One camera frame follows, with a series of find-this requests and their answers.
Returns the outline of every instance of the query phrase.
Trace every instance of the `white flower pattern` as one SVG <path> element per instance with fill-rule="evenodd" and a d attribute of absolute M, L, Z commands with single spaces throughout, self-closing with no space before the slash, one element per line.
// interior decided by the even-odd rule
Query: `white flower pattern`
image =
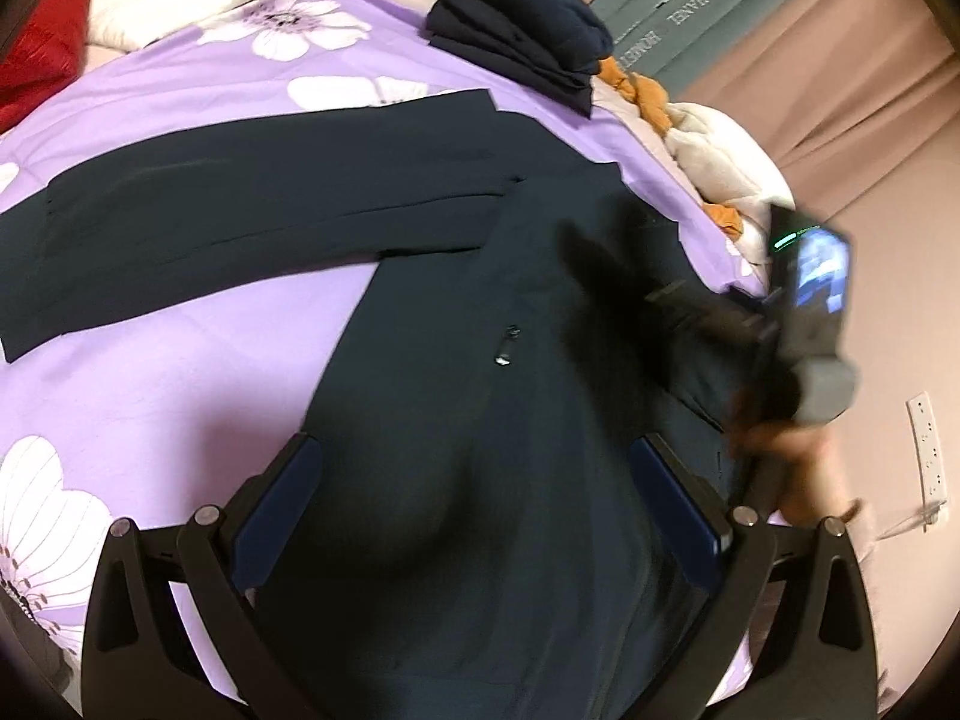
<path fill-rule="evenodd" d="M 368 108 L 405 103 L 426 97 L 427 84 L 421 81 L 376 80 L 361 76 L 301 76 L 287 84 L 287 94 L 304 111 L 333 111 L 341 108 Z"/>
<path fill-rule="evenodd" d="M 6 162 L 0 165 L 0 191 L 13 184 L 13 180 L 20 175 L 20 165 L 16 162 Z"/>
<path fill-rule="evenodd" d="M 11 447 L 0 464 L 0 587 L 74 655 L 83 626 L 59 624 L 50 613 L 88 603 L 109 525 L 103 501 L 64 490 L 48 440 L 27 436 Z"/>
<path fill-rule="evenodd" d="M 253 53 L 291 62 L 304 56 L 311 44 L 332 52 L 367 40 L 371 25 L 339 7 L 333 0 L 260 0 L 206 22 L 197 43 L 224 43 L 256 34 Z"/>

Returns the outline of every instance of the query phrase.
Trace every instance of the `pink wall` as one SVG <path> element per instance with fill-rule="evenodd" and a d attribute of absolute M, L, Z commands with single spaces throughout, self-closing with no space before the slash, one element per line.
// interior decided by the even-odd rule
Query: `pink wall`
<path fill-rule="evenodd" d="M 921 391 L 960 501 L 960 117 L 834 221 L 856 240 L 846 347 L 862 373 L 837 427 L 854 494 L 882 531 L 922 504 L 905 405 Z M 960 507 L 946 525 L 883 541 L 877 585 L 891 687 L 904 690 L 960 608 Z"/>

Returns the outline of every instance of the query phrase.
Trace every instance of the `jacket zipper pull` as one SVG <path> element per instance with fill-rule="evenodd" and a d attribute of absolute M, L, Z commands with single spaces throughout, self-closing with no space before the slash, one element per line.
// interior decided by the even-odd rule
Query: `jacket zipper pull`
<path fill-rule="evenodd" d="M 519 337 L 520 327 L 517 327 L 515 324 L 510 325 L 503 334 L 503 340 L 500 342 L 500 348 L 496 353 L 496 357 L 493 358 L 493 362 L 496 362 L 498 365 L 510 365 L 510 352 Z"/>

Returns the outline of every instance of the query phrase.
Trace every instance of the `power strip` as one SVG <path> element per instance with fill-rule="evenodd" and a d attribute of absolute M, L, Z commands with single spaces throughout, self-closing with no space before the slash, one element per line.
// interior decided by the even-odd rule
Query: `power strip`
<path fill-rule="evenodd" d="M 906 402 L 913 425 L 913 437 L 920 462 L 920 484 L 923 487 L 923 510 L 931 512 L 928 525 L 947 521 L 947 471 L 944 469 L 944 453 L 937 433 L 937 420 L 933 418 L 930 396 L 921 392 Z"/>

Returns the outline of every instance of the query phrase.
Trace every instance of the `red cushion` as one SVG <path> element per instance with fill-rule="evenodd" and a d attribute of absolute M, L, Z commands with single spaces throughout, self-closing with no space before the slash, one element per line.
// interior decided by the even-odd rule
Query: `red cushion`
<path fill-rule="evenodd" d="M 90 0 L 40 0 L 0 63 L 0 132 L 80 75 Z"/>

